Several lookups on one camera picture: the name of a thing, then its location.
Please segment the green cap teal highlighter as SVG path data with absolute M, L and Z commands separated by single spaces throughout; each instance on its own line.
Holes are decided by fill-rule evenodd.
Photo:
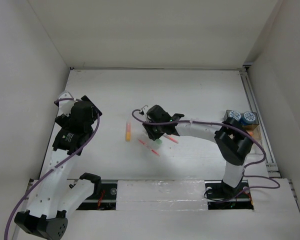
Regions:
M 158 146 L 160 146 L 160 145 L 163 144 L 163 141 L 162 141 L 161 139 L 156 139 L 156 140 L 155 140 L 155 143 L 156 143 Z

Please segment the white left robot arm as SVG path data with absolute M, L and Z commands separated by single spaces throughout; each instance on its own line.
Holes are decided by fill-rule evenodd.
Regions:
M 101 177 L 87 172 L 66 189 L 72 168 L 97 133 L 98 127 L 93 125 L 100 124 L 102 112 L 86 95 L 77 99 L 63 93 L 54 103 L 61 111 L 54 120 L 61 129 L 52 144 L 49 167 L 28 190 L 38 189 L 30 205 L 14 215 L 14 223 L 24 232 L 45 240 L 60 240 L 71 214 L 102 191 Z

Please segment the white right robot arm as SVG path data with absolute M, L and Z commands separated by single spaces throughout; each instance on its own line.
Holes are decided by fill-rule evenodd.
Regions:
M 243 179 L 244 163 L 250 153 L 253 141 L 246 136 L 240 123 L 234 118 L 227 118 L 222 125 L 202 123 L 180 113 L 170 115 L 161 106 L 145 105 L 140 114 L 144 117 L 142 124 L 148 137 L 156 141 L 163 135 L 194 137 L 215 143 L 225 164 L 225 173 L 221 183 L 210 187 L 207 195 L 213 199 L 229 199 L 239 192 Z

